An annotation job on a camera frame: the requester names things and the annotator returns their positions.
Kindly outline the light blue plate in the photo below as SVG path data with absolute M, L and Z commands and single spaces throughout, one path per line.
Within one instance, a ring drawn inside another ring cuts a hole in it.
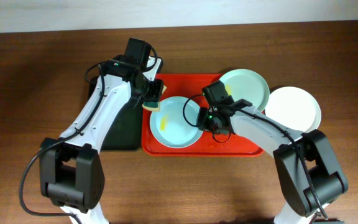
M 196 143 L 203 132 L 197 127 L 189 125 L 185 118 L 195 124 L 200 106 L 190 100 L 183 107 L 188 98 L 183 96 L 172 96 L 160 103 L 160 110 L 153 111 L 150 115 L 149 126 L 153 137 L 162 145 L 181 149 Z

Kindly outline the mint green plate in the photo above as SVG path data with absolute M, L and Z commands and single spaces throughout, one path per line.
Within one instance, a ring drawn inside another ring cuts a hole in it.
M 219 78 L 234 101 L 244 99 L 263 111 L 269 101 L 270 88 L 265 79 L 248 69 L 235 69 Z

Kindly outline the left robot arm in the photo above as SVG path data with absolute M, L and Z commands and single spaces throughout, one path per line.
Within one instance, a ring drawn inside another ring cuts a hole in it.
M 97 63 L 96 87 L 74 122 L 58 139 L 46 138 L 38 154 L 40 191 L 72 223 L 107 223 L 100 199 L 105 178 L 100 151 L 111 125 L 126 107 L 151 103 L 156 108 L 165 90 L 155 76 L 163 60 L 126 55 Z

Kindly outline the white plate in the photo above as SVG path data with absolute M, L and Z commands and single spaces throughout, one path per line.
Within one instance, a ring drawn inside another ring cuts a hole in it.
M 264 111 L 278 123 L 306 133 L 318 129 L 322 119 L 317 100 L 306 90 L 294 86 L 274 90 Z

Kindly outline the green and yellow sponge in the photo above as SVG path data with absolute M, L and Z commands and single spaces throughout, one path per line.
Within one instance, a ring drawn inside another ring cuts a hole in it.
M 145 101 L 142 104 L 142 108 L 147 110 L 147 111 L 160 111 L 160 101 L 161 101 L 161 97 L 164 94 L 164 92 L 166 91 L 167 87 L 164 85 L 162 88 L 162 91 L 159 93 L 158 97 L 157 97 L 157 101 Z

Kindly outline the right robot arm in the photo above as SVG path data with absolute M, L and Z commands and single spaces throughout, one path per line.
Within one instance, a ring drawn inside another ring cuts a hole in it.
M 202 131 L 246 138 L 274 158 L 286 200 L 274 223 L 328 219 L 325 208 L 348 190 L 348 181 L 326 135 L 288 128 L 266 117 L 246 100 L 209 101 L 197 125 Z

